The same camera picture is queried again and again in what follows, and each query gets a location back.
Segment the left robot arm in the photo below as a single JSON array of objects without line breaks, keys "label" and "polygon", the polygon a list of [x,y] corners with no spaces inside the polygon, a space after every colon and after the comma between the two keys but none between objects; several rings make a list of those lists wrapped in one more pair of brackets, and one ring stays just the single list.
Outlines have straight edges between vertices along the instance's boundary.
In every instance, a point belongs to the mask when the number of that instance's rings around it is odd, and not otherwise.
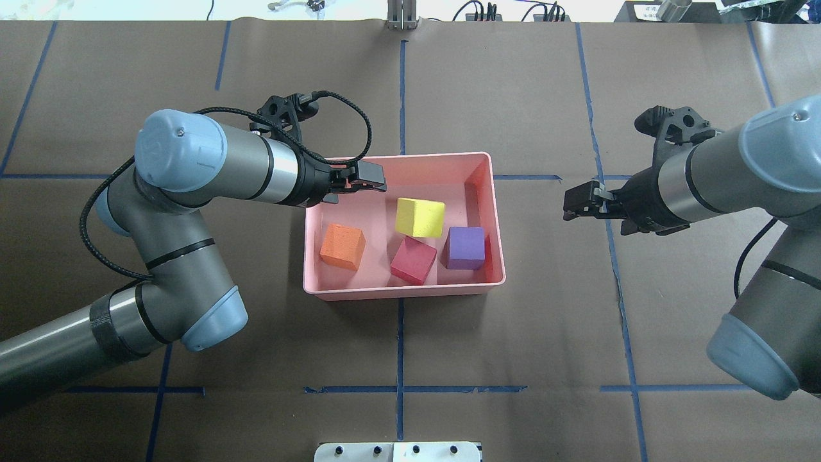
[{"label": "left robot arm", "polygon": [[92,193],[96,210],[135,243],[146,267],[88,306],[2,342],[2,414],[179,340],[197,352],[242,330],[249,316],[201,209],[217,197],[310,208],[343,194],[385,192],[382,168],[328,160],[301,143],[303,116],[212,107],[161,109],[146,118],[135,153]]}]

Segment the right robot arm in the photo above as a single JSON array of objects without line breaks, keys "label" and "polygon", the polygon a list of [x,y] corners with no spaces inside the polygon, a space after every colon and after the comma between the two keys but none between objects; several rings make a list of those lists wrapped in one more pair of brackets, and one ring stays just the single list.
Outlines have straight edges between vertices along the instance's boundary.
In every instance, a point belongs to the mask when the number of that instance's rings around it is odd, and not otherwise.
[{"label": "right robot arm", "polygon": [[651,166],[608,190],[598,180],[568,189],[563,219],[617,219],[622,235],[674,234],[750,209],[782,234],[707,344],[711,362],[772,400],[820,389],[820,97],[767,109],[730,130],[690,107],[655,106],[634,120],[653,137]]}]

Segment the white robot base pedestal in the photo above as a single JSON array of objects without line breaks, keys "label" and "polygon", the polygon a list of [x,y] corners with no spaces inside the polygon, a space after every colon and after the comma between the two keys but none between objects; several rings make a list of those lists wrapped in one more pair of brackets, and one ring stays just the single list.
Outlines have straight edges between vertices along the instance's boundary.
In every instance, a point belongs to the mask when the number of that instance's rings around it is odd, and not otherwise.
[{"label": "white robot base pedestal", "polygon": [[483,461],[472,441],[384,441],[322,443],[314,461]]}]

